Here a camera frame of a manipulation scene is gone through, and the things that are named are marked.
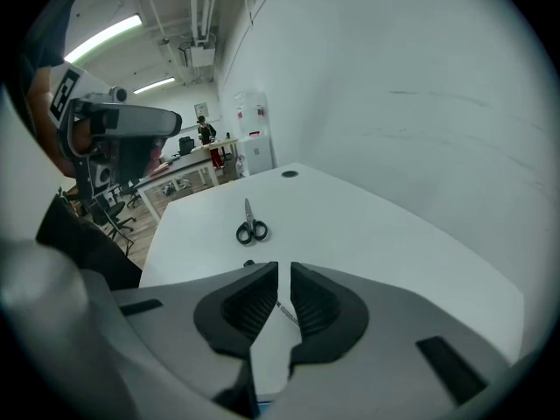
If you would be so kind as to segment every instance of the person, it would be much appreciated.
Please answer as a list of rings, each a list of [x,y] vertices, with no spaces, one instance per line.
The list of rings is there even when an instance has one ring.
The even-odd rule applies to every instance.
[[[65,36],[74,0],[66,0],[54,19],[43,25],[43,32],[30,31],[19,52],[18,60],[6,80],[10,96],[26,128],[46,155],[68,177],[74,166],[60,152],[57,130],[48,110],[53,95],[50,91],[51,67],[64,63]],[[73,147],[85,153],[91,146],[89,120],[73,127]],[[153,150],[146,172],[158,166],[161,151]],[[142,270],[95,224],[78,218],[58,195],[49,206],[39,228],[37,241],[69,256],[80,269],[97,271],[114,290],[136,288]]]
[[[202,144],[210,144],[216,139],[216,129],[207,122],[207,119],[201,115],[197,121],[199,124],[199,139]],[[218,168],[223,168],[224,163],[221,161],[220,153],[217,149],[210,150],[210,156],[212,156],[213,168],[217,170]]]

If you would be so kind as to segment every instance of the white wall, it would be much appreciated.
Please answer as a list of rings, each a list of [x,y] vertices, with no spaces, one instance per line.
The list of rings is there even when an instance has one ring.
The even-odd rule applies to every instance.
[[[225,138],[229,131],[227,125],[221,120],[221,110],[214,84],[198,84],[195,86],[176,86],[158,90],[148,90],[131,98],[129,104],[150,106],[153,108],[167,109],[177,112],[183,118],[183,129],[172,138],[167,139],[162,151],[162,156],[169,157],[179,151],[179,139],[189,136],[194,138],[195,144],[200,144],[196,126],[194,105],[205,102],[208,105],[207,120],[217,131],[218,138]]]
[[[559,93],[513,7],[252,1],[254,25],[240,10],[217,67],[226,122],[235,93],[262,90],[278,165],[328,172],[462,242],[523,293],[534,349],[558,295]]]

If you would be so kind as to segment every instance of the ceiling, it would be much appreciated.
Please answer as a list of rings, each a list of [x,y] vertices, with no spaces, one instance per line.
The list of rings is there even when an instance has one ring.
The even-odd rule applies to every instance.
[[[220,0],[216,0],[211,21],[217,33]],[[190,0],[152,0],[164,33],[161,32],[150,0],[76,0],[66,32],[66,54],[96,33],[125,18],[138,14],[142,26],[133,28],[95,48],[75,65],[112,86],[129,91],[170,76],[177,84],[192,85],[213,78],[211,66],[198,70],[183,66],[178,46],[192,40]],[[198,25],[202,19],[204,0],[198,0]],[[170,40],[170,48],[160,45]]]

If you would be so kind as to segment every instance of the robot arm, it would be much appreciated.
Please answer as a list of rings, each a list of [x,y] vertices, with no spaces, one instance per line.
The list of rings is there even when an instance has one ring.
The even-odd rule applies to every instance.
[[[123,88],[110,87],[77,66],[66,67],[49,117],[60,151],[73,163],[80,198],[91,199],[115,183],[141,178],[150,152],[176,136],[182,120],[170,110],[127,105]],[[92,146],[81,154],[73,147],[72,131],[84,118],[90,120]]]

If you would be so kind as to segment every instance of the wooden floor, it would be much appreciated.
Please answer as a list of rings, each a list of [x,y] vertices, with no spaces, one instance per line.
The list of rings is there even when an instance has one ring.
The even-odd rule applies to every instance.
[[[220,182],[220,184],[224,184],[231,180],[237,179],[235,172],[235,161],[233,159],[229,159],[228,161],[226,161],[223,171],[223,176],[218,176],[218,181]],[[151,188],[146,192],[148,198],[150,199],[150,202],[156,208],[160,216],[164,214],[165,208],[170,202],[177,199],[188,198],[191,194],[202,192],[208,188],[212,188],[212,184],[204,184],[200,180],[200,176],[196,171],[186,174],[181,178],[188,179],[191,186],[179,192],[175,192],[170,196],[165,196],[162,191],[165,184]],[[122,198],[122,200],[128,202],[130,200],[130,197],[126,196]],[[130,232],[126,229],[123,230],[123,233],[134,242],[129,250],[129,259],[140,269],[143,269],[144,262],[146,261],[146,256],[148,255],[148,250],[150,249],[151,239],[156,233],[157,224],[141,199],[136,202],[134,207],[125,207],[124,210],[122,210],[122,212],[119,214],[119,220],[121,221],[124,221],[129,217],[136,219],[136,222],[131,220],[126,224],[127,226],[131,226],[132,228],[134,228],[133,232]],[[110,226],[106,226],[103,230],[105,231],[105,233],[107,233],[110,230]],[[125,251],[126,241],[119,234],[116,236],[115,240],[116,243],[121,247],[121,249]]]

